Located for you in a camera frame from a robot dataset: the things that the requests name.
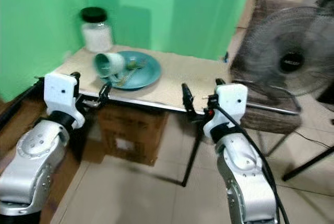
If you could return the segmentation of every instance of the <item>overturned mug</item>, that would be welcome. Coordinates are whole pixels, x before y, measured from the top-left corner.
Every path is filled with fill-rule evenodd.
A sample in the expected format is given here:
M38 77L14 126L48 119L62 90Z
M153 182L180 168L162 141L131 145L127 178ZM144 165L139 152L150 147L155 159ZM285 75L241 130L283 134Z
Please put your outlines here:
M124 76L125 59L119 53L99 53L94 57L93 62L101 78L119 82Z

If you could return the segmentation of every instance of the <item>power cord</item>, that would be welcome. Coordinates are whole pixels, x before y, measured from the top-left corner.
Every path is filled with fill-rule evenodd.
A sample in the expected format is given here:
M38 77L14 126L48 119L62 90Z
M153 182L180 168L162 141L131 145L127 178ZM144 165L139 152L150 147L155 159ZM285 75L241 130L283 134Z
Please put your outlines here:
M307 139L307 140L310 141L310 142L313 142L313 143L318 144L318 145L320 145L320 146L323 146L323 147L325 147L325 148L330 148L330 146L326 145L326 144L323 143L323 142L320 142L320 141L318 141L318 140L314 140L314 139L307 138L307 137L305 137L304 135L302 135L301 133L299 133L299 132L297 132L297 131L294 131L294 132L295 132L296 134L302 136L304 139Z
M224 116L226 118L228 118L234 125L235 127L246 137L246 139L249 141L249 143L254 147L254 149L257 151L257 153L259 154L261 160L264 163L264 175L266 177L266 179L268 180L269 185L271 186L273 193L275 195L275 199L276 199L276 203L278 205L278 208L281 210L282 212L282 216L284 219L285 224L289 224L289 219L287 216L287 213L285 212L284 206L282 204L282 201L277 193L277 188L276 188L276 184L275 184L275 180L272 174L272 171L270 169L270 166L266 160L266 158L264 157L264 155L261 153L260 149L256 146L256 144L254 143L254 141L252 140L252 138L247 134L247 132L239 125L239 123L237 121L235 121L235 119L233 117L231 117L224 109L222 109L218 104L214 103L213 104L213 108L219 110L222 114L224 114ZM278 223L280 223L280 217L279 217L279 212L278 212L278 208L276 211L276 215L277 215L277 220Z

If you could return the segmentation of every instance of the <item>black jar lid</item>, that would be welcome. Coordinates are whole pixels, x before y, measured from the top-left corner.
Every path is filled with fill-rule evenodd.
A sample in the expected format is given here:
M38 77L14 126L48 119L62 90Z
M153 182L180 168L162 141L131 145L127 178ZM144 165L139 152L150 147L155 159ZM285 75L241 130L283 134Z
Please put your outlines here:
M81 10L81 17L89 23L99 23L106 21L106 10L100 7L86 7Z

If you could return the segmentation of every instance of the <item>white table top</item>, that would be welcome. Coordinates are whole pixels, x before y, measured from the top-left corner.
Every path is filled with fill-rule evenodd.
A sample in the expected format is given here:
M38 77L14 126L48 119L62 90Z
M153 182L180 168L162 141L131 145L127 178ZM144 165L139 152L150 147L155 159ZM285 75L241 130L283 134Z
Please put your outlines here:
M203 100L202 97L213 94L216 86L215 79L230 80L228 64L222 61L204 60L121 45L113 46L111 52L125 50L143 52L153 56L161 65L162 75L154 84L136 91L112 89L109 94L111 100L185 111L181 89L181 84L185 82L194 96L194 108L200 113L207 103L207 100ZM94 55L94 53L81 49L67 59L55 72L63 74L80 72L80 93L97 97L103 82L93 68Z

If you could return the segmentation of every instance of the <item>green wall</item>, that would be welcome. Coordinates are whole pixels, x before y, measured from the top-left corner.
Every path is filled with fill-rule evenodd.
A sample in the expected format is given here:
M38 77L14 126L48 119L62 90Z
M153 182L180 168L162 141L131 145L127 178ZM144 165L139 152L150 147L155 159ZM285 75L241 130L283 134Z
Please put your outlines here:
M108 10L114 42L216 60L246 0L0 0L0 95L11 100L83 46L79 11Z
M216 60L246 0L88 0L108 10L115 43Z
M0 94L11 100L83 46L86 0L0 0Z

